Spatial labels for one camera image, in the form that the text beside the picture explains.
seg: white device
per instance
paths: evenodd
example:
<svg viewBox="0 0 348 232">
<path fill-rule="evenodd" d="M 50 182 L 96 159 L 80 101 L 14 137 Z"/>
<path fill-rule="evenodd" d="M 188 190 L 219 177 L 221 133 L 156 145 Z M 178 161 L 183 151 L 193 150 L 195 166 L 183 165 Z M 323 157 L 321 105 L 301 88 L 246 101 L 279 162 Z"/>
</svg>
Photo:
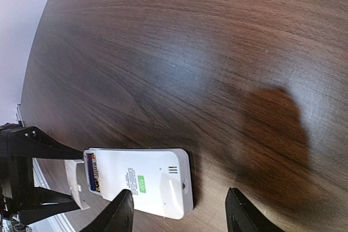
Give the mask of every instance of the white device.
<svg viewBox="0 0 348 232">
<path fill-rule="evenodd" d="M 100 149 L 84 152 L 91 192 L 112 201 L 131 190 L 134 209 L 179 220 L 194 205 L 189 157 L 183 149 Z"/>
</svg>

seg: white wall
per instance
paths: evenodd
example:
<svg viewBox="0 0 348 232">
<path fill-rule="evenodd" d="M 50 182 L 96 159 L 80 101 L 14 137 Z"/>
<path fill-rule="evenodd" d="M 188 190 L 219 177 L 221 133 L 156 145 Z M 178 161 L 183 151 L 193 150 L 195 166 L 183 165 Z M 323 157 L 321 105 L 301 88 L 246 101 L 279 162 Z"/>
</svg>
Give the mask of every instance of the white wall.
<svg viewBox="0 0 348 232">
<path fill-rule="evenodd" d="M 47 0 L 0 0 L 0 125 L 15 122 L 30 49 Z"/>
</svg>

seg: brown wooden surface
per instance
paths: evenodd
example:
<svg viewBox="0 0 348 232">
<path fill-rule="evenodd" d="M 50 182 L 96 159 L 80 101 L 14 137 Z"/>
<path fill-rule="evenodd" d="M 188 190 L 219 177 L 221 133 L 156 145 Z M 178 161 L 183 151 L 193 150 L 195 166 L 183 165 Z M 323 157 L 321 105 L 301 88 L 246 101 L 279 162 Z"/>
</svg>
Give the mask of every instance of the brown wooden surface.
<svg viewBox="0 0 348 232">
<path fill-rule="evenodd" d="M 227 231 L 240 188 L 285 231 L 348 231 L 348 0 L 48 0 L 22 116 L 89 147 L 182 147 L 195 210 L 134 231 Z M 66 190 L 61 162 L 41 161 Z M 107 202 L 68 214 L 89 223 Z"/>
</svg>

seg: white plastic piece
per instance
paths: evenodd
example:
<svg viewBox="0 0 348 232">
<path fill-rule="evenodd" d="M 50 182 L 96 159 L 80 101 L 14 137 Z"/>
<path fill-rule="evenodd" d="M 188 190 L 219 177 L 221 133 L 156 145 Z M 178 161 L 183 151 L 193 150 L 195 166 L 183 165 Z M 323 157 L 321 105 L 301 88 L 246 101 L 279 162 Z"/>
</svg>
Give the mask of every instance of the white plastic piece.
<svg viewBox="0 0 348 232">
<path fill-rule="evenodd" d="M 87 203 L 84 200 L 81 200 L 80 193 L 81 193 L 81 186 L 77 184 L 77 165 L 83 164 L 83 160 L 64 160 L 65 162 L 65 171 L 66 171 L 66 177 L 67 182 L 70 187 L 70 192 L 73 200 L 75 200 L 76 204 L 82 209 L 86 210 L 90 207 L 87 205 Z"/>
<path fill-rule="evenodd" d="M 190 164 L 184 150 L 90 148 L 84 153 L 95 155 L 95 178 L 104 199 L 112 201 L 129 189 L 136 210 L 176 220 L 192 211 Z M 89 168 L 85 169 L 89 183 Z"/>
</svg>

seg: green label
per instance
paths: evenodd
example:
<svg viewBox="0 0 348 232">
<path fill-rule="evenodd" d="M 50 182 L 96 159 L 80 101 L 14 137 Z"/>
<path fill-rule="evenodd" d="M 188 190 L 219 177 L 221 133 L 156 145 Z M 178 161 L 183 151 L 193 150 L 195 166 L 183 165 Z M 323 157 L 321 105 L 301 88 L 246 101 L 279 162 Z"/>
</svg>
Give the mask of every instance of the green label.
<svg viewBox="0 0 348 232">
<path fill-rule="evenodd" d="M 138 176 L 139 189 L 141 193 L 146 193 L 144 176 Z"/>
</svg>

